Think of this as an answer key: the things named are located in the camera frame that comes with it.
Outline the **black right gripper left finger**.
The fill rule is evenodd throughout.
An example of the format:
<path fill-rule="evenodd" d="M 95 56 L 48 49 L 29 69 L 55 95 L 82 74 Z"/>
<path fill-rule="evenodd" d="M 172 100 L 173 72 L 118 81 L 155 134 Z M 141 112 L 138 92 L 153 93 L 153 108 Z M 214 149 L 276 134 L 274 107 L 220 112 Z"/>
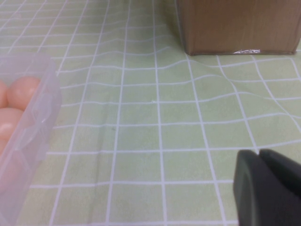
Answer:
<path fill-rule="evenodd" d="M 241 226 L 301 224 L 301 195 L 283 186 L 259 153 L 238 152 L 233 193 Z"/>

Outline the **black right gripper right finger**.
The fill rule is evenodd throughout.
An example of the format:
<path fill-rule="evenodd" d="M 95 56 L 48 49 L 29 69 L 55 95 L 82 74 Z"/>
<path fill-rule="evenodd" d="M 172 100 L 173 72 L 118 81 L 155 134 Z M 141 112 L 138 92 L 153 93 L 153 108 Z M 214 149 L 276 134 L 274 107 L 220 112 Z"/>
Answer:
<path fill-rule="evenodd" d="M 271 149 L 261 149 L 260 158 L 273 175 L 295 195 L 301 194 L 301 165 Z"/>

